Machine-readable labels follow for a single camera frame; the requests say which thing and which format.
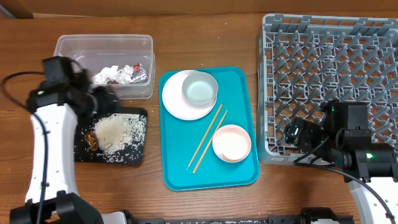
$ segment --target transparent container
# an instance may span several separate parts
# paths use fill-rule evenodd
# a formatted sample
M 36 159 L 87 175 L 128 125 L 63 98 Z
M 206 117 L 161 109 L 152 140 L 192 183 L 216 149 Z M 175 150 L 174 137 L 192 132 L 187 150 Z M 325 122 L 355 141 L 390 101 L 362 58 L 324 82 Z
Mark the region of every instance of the transparent container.
M 104 86 L 110 86 L 120 99 L 148 99 L 154 92 L 154 43 L 149 35 L 63 35 L 58 39 L 54 56 L 75 59 L 90 71 L 90 78 L 104 67 L 117 65 L 121 69 L 126 65 L 141 63 L 149 76 L 145 83 Z

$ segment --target foil wrapper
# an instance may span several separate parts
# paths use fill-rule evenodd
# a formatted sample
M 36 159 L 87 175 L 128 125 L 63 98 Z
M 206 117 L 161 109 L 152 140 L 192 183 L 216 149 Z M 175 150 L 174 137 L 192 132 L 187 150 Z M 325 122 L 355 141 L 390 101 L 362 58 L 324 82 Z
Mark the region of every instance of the foil wrapper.
M 134 84 L 148 80 L 148 73 L 141 63 L 134 66 L 126 65 L 118 70 L 118 66 L 105 67 L 101 72 L 91 78 L 93 84 Z

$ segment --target turquoise tray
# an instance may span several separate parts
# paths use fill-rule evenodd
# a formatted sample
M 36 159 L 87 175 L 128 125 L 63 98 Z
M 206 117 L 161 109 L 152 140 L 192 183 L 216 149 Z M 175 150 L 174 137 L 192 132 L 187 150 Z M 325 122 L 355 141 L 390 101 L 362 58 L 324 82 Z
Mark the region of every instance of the turquoise tray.
M 212 189 L 249 185 L 259 177 L 259 159 L 250 110 L 250 99 L 246 77 L 237 67 L 197 69 L 213 75 L 218 83 L 217 102 L 205 117 L 194 121 L 183 121 L 172 116 L 162 101 L 163 86 L 179 71 L 167 72 L 159 82 L 160 139 L 162 144 L 163 180 L 172 190 Z M 192 165 L 188 164 L 205 134 L 220 104 L 223 107 L 209 131 Z M 196 174 L 192 174 L 202 152 L 205 150 L 218 122 L 228 110 L 221 126 L 235 124 L 244 128 L 251 138 L 251 152 L 245 160 L 237 163 L 222 161 L 210 145 Z

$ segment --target chopstick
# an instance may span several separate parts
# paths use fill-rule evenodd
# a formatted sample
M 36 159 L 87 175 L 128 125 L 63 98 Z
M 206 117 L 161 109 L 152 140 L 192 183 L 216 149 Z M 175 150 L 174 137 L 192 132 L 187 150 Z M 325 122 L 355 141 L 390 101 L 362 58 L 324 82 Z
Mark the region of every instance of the chopstick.
M 203 151 L 203 153 L 201 154 L 201 157 L 200 157 L 200 159 L 199 159 L 199 161 L 198 161 L 198 163 L 197 163 L 197 166 L 196 166 L 195 169 L 193 170 L 192 174 L 195 174 L 195 172 L 197 171 L 197 169 L 198 169 L 198 167 L 199 167 L 199 165 L 200 165 L 200 163 L 201 163 L 201 160 L 202 160 L 203 157 L 205 156 L 205 154 L 206 154 L 206 152 L 207 152 L 207 149 L 209 148 L 209 146 L 210 146 L 210 144 L 211 144 L 211 141 L 213 140 L 214 134 L 216 134 L 216 132 L 217 132 L 218 128 L 220 127 L 221 123 L 223 122 L 224 117 L 225 117 L 225 115 L 226 115 L 227 112 L 228 112 L 228 110 L 225 111 L 224 116 L 221 118 L 220 122 L 218 123 L 217 128 L 215 129 L 213 135 L 211 136 L 211 139 L 209 140 L 209 143 L 207 144 L 206 149 L 205 149 L 205 150 Z
M 214 121 L 216 120 L 216 117 L 217 117 L 217 115 L 218 115 L 218 113 L 220 112 L 220 110 L 221 110 L 222 107 L 223 107 L 223 105 L 220 105 L 220 107 L 218 108 L 217 113 L 214 115 L 214 118 L 213 118 L 213 120 L 211 121 L 209 127 L 207 128 L 207 131 L 206 131 L 204 137 L 201 139 L 200 144 L 199 144 L 197 150 L 195 151 L 194 155 L 192 156 L 191 162 L 189 162 L 188 168 L 191 166 L 191 164 L 192 164 L 193 159 L 195 158 L 195 156 L 197 156 L 198 151 L 199 151 L 199 149 L 201 148 L 201 145 L 202 145 L 203 142 L 205 141 L 205 138 L 206 138 L 207 134 L 209 133 L 209 131 L 210 131 L 210 129 L 211 129 L 211 127 L 212 127 Z

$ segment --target light green bowl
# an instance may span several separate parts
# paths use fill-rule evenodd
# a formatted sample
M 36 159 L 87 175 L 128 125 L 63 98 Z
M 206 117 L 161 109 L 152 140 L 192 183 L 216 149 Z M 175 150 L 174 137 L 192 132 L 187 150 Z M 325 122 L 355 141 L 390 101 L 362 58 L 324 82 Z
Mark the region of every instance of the light green bowl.
M 182 94 L 194 105 L 206 105 L 217 96 L 216 79 L 206 72 L 195 72 L 184 79 Z

